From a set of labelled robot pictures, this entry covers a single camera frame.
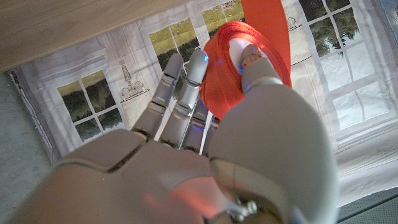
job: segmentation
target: green trees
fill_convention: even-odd
[[[326,9],[322,3],[322,0],[300,0],[300,4],[303,7],[307,21],[312,21],[326,15]],[[333,12],[349,5],[349,1],[326,0],[326,5],[328,6],[329,10]],[[348,40],[353,40],[355,34],[359,33],[359,29],[354,18],[353,9],[349,8],[334,14],[333,18],[336,22],[341,43],[343,46],[346,46],[346,42]],[[340,49],[342,47],[338,42],[335,28],[333,27],[330,17],[310,25],[310,28],[315,40],[319,57],[330,53],[334,49]]]

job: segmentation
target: window pane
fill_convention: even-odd
[[[310,25],[319,57],[340,49],[335,29],[330,18],[326,18]]]
[[[98,134],[101,134],[100,128],[98,127],[94,118],[76,125],[75,128],[83,142]]]
[[[157,59],[159,60],[160,67],[162,68],[162,71],[166,68],[167,62],[169,62],[170,57],[174,54],[178,53],[177,49],[171,49],[166,53],[159,54],[157,56]]]
[[[307,21],[326,15],[322,0],[300,0],[300,4],[303,7]]]
[[[337,29],[344,46],[362,40],[362,36],[361,33],[359,33],[358,25],[356,24],[352,8],[335,14],[333,18],[336,21]]]
[[[117,108],[105,114],[99,115],[98,119],[104,131],[116,127],[118,124],[122,123],[122,117],[120,117],[119,110]]]
[[[180,51],[180,55],[184,59],[184,62],[189,61],[191,54],[195,49],[199,49],[198,47],[199,47],[199,42],[198,39],[196,38],[178,47],[178,50]]]
[[[203,12],[202,15],[210,37],[213,37],[218,28],[227,22],[221,6],[216,6],[213,9],[209,9]]]
[[[359,80],[374,73],[373,62],[365,43],[347,49],[347,57],[353,71],[354,80]]]
[[[348,6],[349,0],[326,0],[326,5],[328,6],[329,10],[333,12],[334,10]]]
[[[189,61],[191,54],[199,46],[191,19],[188,18],[177,24],[173,24],[170,26],[170,29],[184,62]]]
[[[354,92],[333,100],[333,104],[336,108],[340,130],[363,121],[362,107]]]
[[[73,122],[92,115],[79,81],[58,87],[58,92],[61,94]]]
[[[102,70],[82,78],[81,81],[96,113],[115,105]]]
[[[228,21],[242,21],[244,19],[242,3],[240,0],[226,2],[221,5]]]
[[[378,82],[358,89],[357,93],[364,107],[365,119],[373,118],[388,112]]]
[[[346,57],[337,54],[321,60],[323,73],[328,82],[329,91],[351,83]]]
[[[177,49],[175,48],[175,44],[170,33],[169,27],[166,27],[158,32],[154,32],[153,34],[149,34],[150,41],[154,46],[154,50],[157,55],[157,59],[159,61],[160,67],[162,70],[166,68],[167,62],[169,58],[177,53]]]

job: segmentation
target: gray floor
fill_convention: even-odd
[[[0,73],[0,223],[47,175],[51,163],[11,79]]]

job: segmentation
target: window illustration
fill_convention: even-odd
[[[103,71],[58,87],[83,142],[123,124]]]
[[[124,75],[124,81],[127,82],[127,87],[122,89],[122,97],[123,100],[129,100],[131,98],[134,98],[135,96],[139,96],[142,93],[145,93],[148,90],[145,89],[145,86],[142,82],[138,81],[135,82],[134,84],[131,81],[131,75],[127,67],[124,65],[124,61],[120,61],[120,65],[122,66],[122,71]]]
[[[210,37],[213,37],[217,33],[218,28],[226,22],[245,22],[240,0],[233,0],[220,6],[215,6],[202,12],[202,16],[205,19],[206,28]]]
[[[200,48],[191,19],[185,19],[149,34],[149,38],[154,46],[162,70],[165,69],[169,58],[174,53],[179,53],[184,60],[184,66],[174,91],[174,98],[177,99],[182,88],[182,80],[187,76],[189,58],[195,49]]]
[[[387,113],[349,0],[326,0],[326,4],[322,0],[300,0],[300,3],[315,41],[340,130]]]

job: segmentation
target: red fabric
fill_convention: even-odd
[[[269,58],[285,85],[290,81],[289,33],[280,0],[241,0],[246,22],[222,25],[205,45],[209,64],[200,96],[219,119],[244,98],[241,76],[229,57],[229,41],[241,38],[258,46]]]

